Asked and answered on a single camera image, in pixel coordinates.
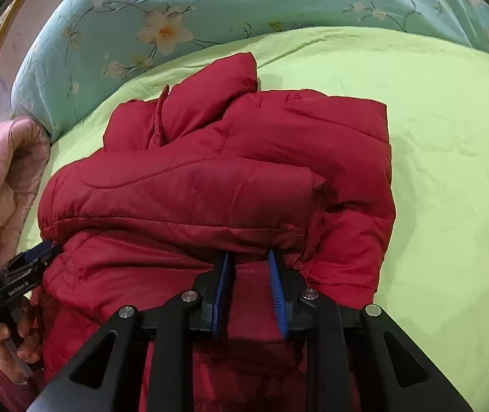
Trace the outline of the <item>left forearm red sleeve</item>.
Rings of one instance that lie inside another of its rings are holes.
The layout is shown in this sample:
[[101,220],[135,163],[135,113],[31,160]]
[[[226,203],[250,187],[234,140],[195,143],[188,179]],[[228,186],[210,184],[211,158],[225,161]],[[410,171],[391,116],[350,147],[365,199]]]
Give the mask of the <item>left forearm red sleeve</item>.
[[11,412],[26,411],[45,387],[44,373],[39,369],[26,381],[12,382],[0,371],[0,402]]

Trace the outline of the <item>person's left hand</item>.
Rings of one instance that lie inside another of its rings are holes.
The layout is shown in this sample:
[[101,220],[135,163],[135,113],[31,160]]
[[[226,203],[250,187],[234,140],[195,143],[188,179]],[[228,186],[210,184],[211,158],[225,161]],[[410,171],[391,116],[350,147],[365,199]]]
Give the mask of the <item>person's left hand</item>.
[[12,339],[10,329],[0,323],[0,371],[13,383],[23,383],[29,376],[22,364],[34,365],[42,359],[43,338],[30,300],[19,299],[16,308],[21,311],[17,334],[23,341],[15,352],[11,352],[7,347],[7,342]]

